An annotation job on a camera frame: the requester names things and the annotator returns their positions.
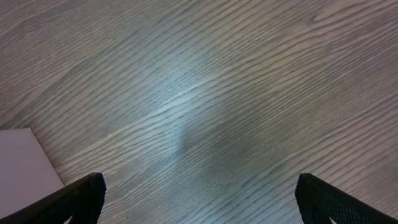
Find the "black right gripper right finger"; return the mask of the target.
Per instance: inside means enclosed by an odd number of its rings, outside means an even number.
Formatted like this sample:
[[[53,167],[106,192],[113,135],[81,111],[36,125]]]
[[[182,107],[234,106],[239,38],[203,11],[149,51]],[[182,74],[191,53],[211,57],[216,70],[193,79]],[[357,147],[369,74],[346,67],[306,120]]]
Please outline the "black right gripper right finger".
[[[299,175],[295,198],[304,224],[397,224],[395,218],[309,173]]]

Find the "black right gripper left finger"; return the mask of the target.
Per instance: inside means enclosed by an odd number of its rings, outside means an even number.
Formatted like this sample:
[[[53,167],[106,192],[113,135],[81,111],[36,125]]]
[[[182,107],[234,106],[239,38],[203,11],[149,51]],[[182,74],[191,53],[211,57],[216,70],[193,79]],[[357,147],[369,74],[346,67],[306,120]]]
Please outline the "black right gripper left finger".
[[[1,224],[97,224],[106,184],[94,172],[1,219]]]

